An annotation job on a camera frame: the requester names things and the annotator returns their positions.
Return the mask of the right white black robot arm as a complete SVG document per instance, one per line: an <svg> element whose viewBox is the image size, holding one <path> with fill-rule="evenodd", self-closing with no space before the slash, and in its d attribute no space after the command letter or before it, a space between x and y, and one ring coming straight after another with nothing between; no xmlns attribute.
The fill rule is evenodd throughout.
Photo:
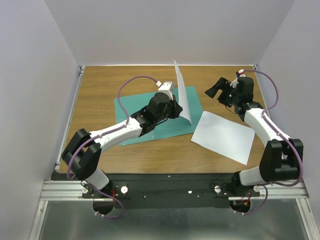
<svg viewBox="0 0 320 240"><path fill-rule="evenodd" d="M221 77L215 85L205 91L213 98L218 91L218 102L225 107L234 107L235 113L247 123L264 145L264 152L259 166L237 171L227 184L230 191L241 196L254 186L277 184L289 186L300 183L303 176L303 150L301 140L290 138L283 133L268 117L266 110L254 101L254 81L242 74L230 82Z"/></svg>

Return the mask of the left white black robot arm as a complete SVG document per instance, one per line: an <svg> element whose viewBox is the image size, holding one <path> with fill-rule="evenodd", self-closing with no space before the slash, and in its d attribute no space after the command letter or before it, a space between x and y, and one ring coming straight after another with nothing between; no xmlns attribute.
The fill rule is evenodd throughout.
<svg viewBox="0 0 320 240"><path fill-rule="evenodd" d="M91 184L99 197L107 197L111 185L104 171L98 168L101 154L122 142L148 134L167 119L178 118L182 110L175 96L170 98L157 92L148 105L116 125L91 132L79 129L61 154L67 164L67 177L73 173L78 180Z"/></svg>

